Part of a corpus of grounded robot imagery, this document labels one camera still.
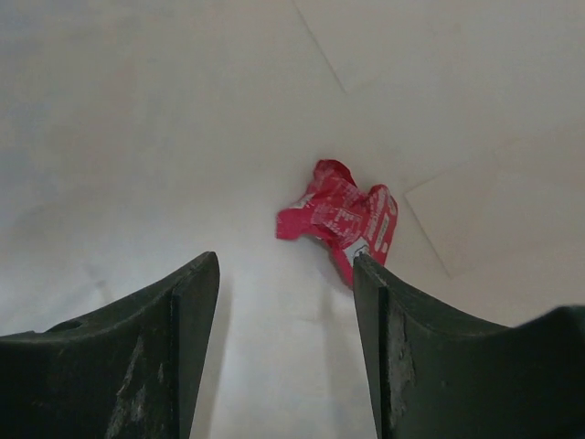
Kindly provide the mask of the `red snack packet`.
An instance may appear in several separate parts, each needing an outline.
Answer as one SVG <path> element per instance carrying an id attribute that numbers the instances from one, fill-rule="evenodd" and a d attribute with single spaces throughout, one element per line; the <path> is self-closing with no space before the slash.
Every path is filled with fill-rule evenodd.
<path id="1" fill-rule="evenodd" d="M 399 207 L 387 186 L 362 191 L 350 170 L 334 159 L 316 163 L 304 194 L 278 212 L 275 236 L 319 240 L 330 251 L 344 282 L 351 286 L 354 259 L 365 253 L 383 265 L 398 223 Z"/>

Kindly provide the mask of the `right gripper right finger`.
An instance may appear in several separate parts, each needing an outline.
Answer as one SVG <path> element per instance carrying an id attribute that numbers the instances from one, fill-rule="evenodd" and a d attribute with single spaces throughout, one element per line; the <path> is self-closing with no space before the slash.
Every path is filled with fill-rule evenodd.
<path id="1" fill-rule="evenodd" d="M 471 316 L 354 262 L 356 317 L 380 438 L 581 438 L 584 309 L 518 327 Z"/>

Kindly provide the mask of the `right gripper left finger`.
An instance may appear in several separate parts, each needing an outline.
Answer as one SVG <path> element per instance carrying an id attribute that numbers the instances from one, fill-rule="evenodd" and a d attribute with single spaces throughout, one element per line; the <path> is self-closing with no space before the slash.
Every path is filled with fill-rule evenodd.
<path id="1" fill-rule="evenodd" d="M 187 438 L 218 301 L 204 252 L 43 332 L 1 339 L 4 438 Z"/>

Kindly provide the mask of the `blue checkered paper bag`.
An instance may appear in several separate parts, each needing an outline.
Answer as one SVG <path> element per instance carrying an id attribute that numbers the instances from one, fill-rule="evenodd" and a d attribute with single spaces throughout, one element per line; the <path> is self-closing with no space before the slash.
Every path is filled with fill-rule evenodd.
<path id="1" fill-rule="evenodd" d="M 4 1 L 1 330 L 218 255 L 192 435 L 372 438 L 351 291 L 274 236 L 333 158 L 387 266 L 515 326 L 584 301 L 581 1 Z"/>

